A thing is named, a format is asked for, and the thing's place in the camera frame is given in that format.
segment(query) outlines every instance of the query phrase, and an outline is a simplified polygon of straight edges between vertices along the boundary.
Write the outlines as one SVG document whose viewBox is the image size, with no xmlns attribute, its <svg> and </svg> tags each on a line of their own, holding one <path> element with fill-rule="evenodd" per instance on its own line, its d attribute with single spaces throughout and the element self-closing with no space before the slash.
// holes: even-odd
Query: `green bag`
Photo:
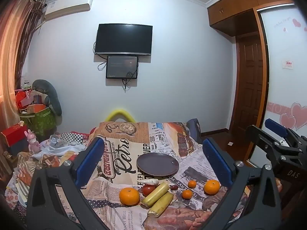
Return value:
<svg viewBox="0 0 307 230">
<path fill-rule="evenodd" d="M 56 117 L 49 107 L 31 114 L 19 114 L 20 120 L 24 121 L 28 128 L 36 135 L 43 136 L 45 131 L 56 126 Z"/>
</svg>

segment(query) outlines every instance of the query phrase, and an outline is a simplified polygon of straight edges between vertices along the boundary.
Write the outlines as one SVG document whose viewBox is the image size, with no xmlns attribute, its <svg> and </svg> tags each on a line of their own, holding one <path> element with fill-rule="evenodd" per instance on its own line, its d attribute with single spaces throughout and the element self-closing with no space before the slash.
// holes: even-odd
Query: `gray plate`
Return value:
<svg viewBox="0 0 307 230">
<path fill-rule="evenodd" d="M 140 170 L 153 176 L 168 176 L 179 169 L 177 160 L 162 153 L 146 153 L 138 157 L 136 164 Z"/>
</svg>

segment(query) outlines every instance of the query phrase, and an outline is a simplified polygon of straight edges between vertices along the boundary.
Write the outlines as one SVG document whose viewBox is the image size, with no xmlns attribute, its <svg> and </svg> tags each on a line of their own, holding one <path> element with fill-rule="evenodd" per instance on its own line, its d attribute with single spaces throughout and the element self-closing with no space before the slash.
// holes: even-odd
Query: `wooden floor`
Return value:
<svg viewBox="0 0 307 230">
<path fill-rule="evenodd" d="M 246 144 L 235 144 L 233 136 L 228 132 L 221 132 L 213 135 L 208 135 L 202 137 L 202 140 L 205 140 L 208 137 L 212 137 L 214 141 L 219 145 L 219 147 L 228 152 L 228 154 L 235 160 L 235 161 L 243 161 L 245 154 L 246 154 Z"/>
</svg>

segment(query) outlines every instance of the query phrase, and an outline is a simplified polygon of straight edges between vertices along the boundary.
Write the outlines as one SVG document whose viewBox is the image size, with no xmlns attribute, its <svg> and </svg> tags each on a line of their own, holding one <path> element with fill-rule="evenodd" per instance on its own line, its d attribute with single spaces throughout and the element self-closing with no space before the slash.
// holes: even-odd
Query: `checkered cloth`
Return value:
<svg viewBox="0 0 307 230">
<path fill-rule="evenodd" d="M 75 142 L 82 144 L 84 136 L 81 134 L 76 134 L 76 133 L 63 133 L 61 134 L 61 140 L 67 141 L 69 143 Z"/>
</svg>

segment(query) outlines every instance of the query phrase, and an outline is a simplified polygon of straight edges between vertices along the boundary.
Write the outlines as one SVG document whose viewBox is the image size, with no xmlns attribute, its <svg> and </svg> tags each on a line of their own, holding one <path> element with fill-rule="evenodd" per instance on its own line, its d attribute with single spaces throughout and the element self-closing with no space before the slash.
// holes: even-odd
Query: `blue gripper pad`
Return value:
<svg viewBox="0 0 307 230">
<path fill-rule="evenodd" d="M 81 151 L 74 160 L 73 176 L 78 188 L 85 186 L 91 178 L 104 153 L 104 141 L 100 135 L 94 138 L 86 150 Z"/>
<path fill-rule="evenodd" d="M 287 128 L 283 127 L 279 123 L 276 123 L 274 120 L 271 118 L 268 118 L 265 122 L 264 125 L 280 137 L 286 137 L 288 135 L 287 133 Z"/>
<path fill-rule="evenodd" d="M 204 140 L 203 152 L 222 186 L 231 188 L 235 173 L 234 160 L 212 138 Z"/>
</svg>

